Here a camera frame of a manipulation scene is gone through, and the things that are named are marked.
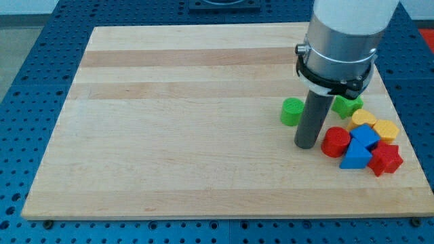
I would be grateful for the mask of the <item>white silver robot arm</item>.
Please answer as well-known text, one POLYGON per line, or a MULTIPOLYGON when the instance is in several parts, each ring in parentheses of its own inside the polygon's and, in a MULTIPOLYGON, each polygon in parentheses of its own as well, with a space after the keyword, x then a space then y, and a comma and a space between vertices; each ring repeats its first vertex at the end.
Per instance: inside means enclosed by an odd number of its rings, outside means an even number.
POLYGON ((315 0, 296 46, 296 72, 320 96, 356 99, 369 85, 376 50, 398 0, 315 0))

